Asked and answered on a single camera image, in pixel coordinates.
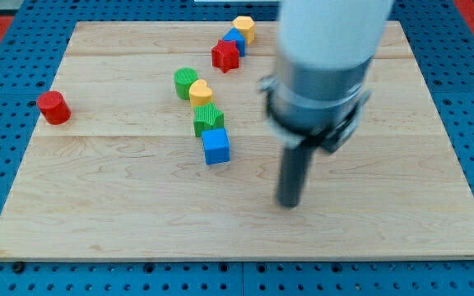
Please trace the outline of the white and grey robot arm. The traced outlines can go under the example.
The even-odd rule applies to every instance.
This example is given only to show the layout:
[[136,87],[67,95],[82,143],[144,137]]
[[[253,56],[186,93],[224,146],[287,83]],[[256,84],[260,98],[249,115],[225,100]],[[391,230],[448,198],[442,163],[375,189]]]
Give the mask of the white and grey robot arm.
[[393,0],[283,0],[267,117],[286,150],[342,146],[358,127],[363,89]]

